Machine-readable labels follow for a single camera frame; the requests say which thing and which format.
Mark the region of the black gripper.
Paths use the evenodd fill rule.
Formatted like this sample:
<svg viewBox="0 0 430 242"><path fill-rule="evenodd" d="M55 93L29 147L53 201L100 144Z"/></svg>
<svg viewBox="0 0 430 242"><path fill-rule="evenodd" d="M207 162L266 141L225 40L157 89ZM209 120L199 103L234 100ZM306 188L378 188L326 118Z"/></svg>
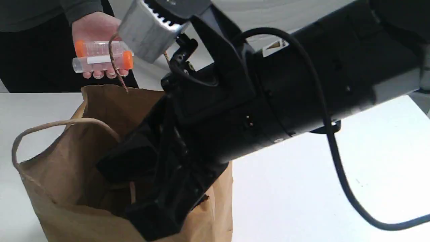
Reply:
<svg viewBox="0 0 430 242"><path fill-rule="evenodd" d="M168 151L168 111L151 112L96 164L112 183L141 182L125 217L146 241L181 235L185 242L230 240L230 166L227 162L292 137L281 88L288 83L292 48L254 51L220 10L190 21L213 63L192 73L195 45L178 38L164 82L176 127L193 153Z"/></svg>

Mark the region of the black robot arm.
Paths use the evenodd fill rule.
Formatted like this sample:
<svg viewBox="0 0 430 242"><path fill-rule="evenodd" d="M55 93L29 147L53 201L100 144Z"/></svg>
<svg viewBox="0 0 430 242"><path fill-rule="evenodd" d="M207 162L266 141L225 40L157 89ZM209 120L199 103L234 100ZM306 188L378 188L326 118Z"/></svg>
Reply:
<svg viewBox="0 0 430 242"><path fill-rule="evenodd" d="M150 63L179 45L165 94L96 165L111 183L153 179L125 208L147 241L179 233L230 161L308 132L327 135L341 187L369 224L429 222L373 218L347 182L334 135L345 117L429 89L428 0L355 0L293 34L243 32L210 0L136 0L118 32Z"/></svg>

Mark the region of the person's bare hand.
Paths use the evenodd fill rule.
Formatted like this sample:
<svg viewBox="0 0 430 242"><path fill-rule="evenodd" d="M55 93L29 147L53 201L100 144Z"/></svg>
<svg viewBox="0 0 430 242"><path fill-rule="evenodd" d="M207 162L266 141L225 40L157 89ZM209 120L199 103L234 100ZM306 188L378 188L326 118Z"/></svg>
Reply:
<svg viewBox="0 0 430 242"><path fill-rule="evenodd" d="M120 19L103 12L94 12L86 15L83 18L74 21L71 25L74 45L76 46L80 40L86 42L109 41L112 36L116 34L120 23ZM104 76L114 79L118 74L122 77L126 77L128 73L128 70L120 69L115 71L114 68L110 67L105 72L95 71L94 73L84 72L82 74L86 79L91 77L101 79Z"/></svg>

